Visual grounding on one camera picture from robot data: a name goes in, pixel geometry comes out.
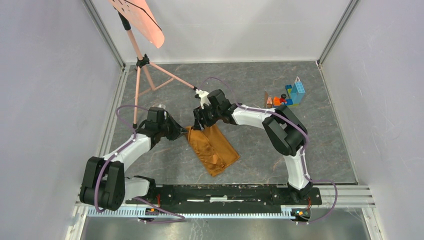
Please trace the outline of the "orange cloth napkin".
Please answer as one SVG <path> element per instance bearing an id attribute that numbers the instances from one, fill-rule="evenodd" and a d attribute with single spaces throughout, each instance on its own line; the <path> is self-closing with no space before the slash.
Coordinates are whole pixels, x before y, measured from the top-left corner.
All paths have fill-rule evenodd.
<path id="1" fill-rule="evenodd" d="M 195 130 L 193 126 L 188 126 L 186 130 L 188 144 L 212 177 L 223 173 L 240 158 L 239 153 L 216 124 L 203 130 Z"/>

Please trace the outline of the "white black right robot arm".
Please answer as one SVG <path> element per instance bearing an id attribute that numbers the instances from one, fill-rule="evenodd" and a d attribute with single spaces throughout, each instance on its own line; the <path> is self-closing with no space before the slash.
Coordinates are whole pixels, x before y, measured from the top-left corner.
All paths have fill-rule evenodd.
<path id="1" fill-rule="evenodd" d="M 285 160 L 289 199 L 302 204 L 309 198 L 313 184 L 304 161 L 309 138 L 305 126 L 287 106 L 256 108 L 230 103 L 221 89 L 207 92 L 197 88 L 195 98 L 200 100 L 200 106 L 193 111 L 195 130 L 204 130 L 219 120 L 265 130 L 272 146 Z"/>

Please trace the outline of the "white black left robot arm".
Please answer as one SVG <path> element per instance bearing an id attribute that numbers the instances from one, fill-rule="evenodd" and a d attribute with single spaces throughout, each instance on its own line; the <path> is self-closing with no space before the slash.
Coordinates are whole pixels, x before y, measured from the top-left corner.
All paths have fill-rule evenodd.
<path id="1" fill-rule="evenodd" d="M 157 198 L 156 181 L 145 176 L 126 177 L 128 168 L 163 138 L 174 141 L 188 133 L 164 108 L 151 107 L 147 117 L 133 126 L 127 141 L 112 152 L 87 160 L 79 200 L 101 213 L 116 211 L 122 203 L 139 197 L 145 204 Z"/>

